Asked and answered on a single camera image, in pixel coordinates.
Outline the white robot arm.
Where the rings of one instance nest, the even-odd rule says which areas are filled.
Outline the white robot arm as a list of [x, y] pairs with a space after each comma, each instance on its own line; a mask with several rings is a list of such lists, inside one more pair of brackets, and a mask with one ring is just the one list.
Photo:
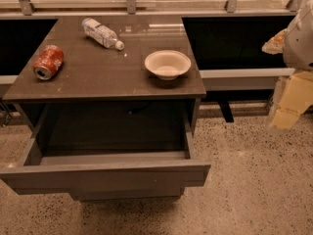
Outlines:
[[282, 54], [289, 77], [280, 77], [275, 85], [267, 129], [280, 134], [289, 131], [313, 105], [313, 1], [298, 11], [287, 28], [270, 38], [262, 51]]

